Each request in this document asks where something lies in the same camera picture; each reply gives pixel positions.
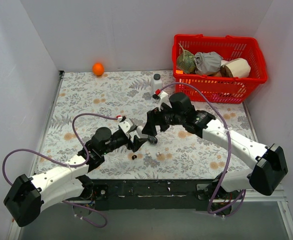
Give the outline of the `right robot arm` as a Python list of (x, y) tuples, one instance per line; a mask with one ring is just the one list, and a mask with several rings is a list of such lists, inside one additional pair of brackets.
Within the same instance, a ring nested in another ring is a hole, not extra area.
[(204, 194), (214, 194), (219, 199), (240, 190), (256, 190), (265, 196), (272, 195), (288, 173), (282, 147), (277, 144), (267, 146), (227, 130), (214, 115), (196, 110), (189, 97), (182, 92), (168, 97), (169, 105), (164, 102), (167, 97), (165, 92), (160, 93), (159, 106), (148, 111), (145, 126), (137, 128), (139, 136), (155, 137), (156, 127), (164, 132), (170, 126), (181, 125), (188, 133), (230, 150), (248, 167), (239, 172), (219, 174), (204, 188)]

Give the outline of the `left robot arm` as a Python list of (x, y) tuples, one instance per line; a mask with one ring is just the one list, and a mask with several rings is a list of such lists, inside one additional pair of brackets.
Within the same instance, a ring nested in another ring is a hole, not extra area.
[(122, 129), (115, 132), (100, 127), (85, 146), (74, 155), (69, 164), (75, 167), (57, 166), (38, 175), (18, 176), (12, 183), (3, 203), (19, 227), (32, 223), (42, 211), (62, 201), (79, 197), (88, 200), (98, 195), (87, 173), (105, 161), (105, 155), (126, 146), (136, 152), (145, 143), (157, 143), (153, 136), (131, 138)]

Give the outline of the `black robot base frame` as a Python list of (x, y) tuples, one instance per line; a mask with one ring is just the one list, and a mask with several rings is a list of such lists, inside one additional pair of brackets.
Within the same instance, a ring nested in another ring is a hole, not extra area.
[(209, 196), (199, 191), (212, 179), (94, 179), (93, 195), (73, 197), (75, 203), (90, 203), (98, 211), (171, 210), (206, 211)]

